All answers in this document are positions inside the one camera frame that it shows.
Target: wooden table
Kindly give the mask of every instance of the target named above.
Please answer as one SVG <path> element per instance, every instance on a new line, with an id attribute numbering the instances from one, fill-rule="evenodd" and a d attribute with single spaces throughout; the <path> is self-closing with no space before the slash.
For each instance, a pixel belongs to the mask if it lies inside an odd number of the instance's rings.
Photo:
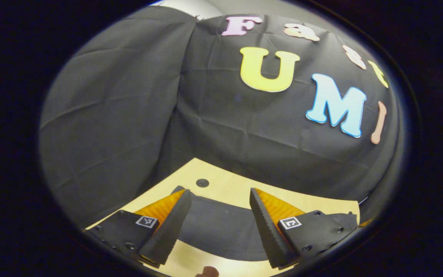
<path id="1" fill-rule="evenodd" d="M 204 188 L 197 186 L 198 179 L 209 180 L 209 186 Z M 357 201 L 322 198 L 288 191 L 236 175 L 196 158 L 120 209 L 135 212 L 168 196 L 177 186 L 190 189 L 197 196 L 247 209 L 251 208 L 249 195 L 250 189 L 254 187 L 272 194 L 304 212 L 316 209 L 325 214 L 352 212 L 357 215 L 357 224 L 360 222 L 360 209 Z M 194 277 L 201 273 L 205 266 L 215 267 L 220 273 L 220 277 L 269 277 L 292 268 L 278 270 L 278 268 L 272 269 L 268 261 L 247 262 L 225 259 L 192 247 L 180 240 L 177 240 L 165 265 L 161 265 L 158 269 L 145 266 L 173 277 Z"/>

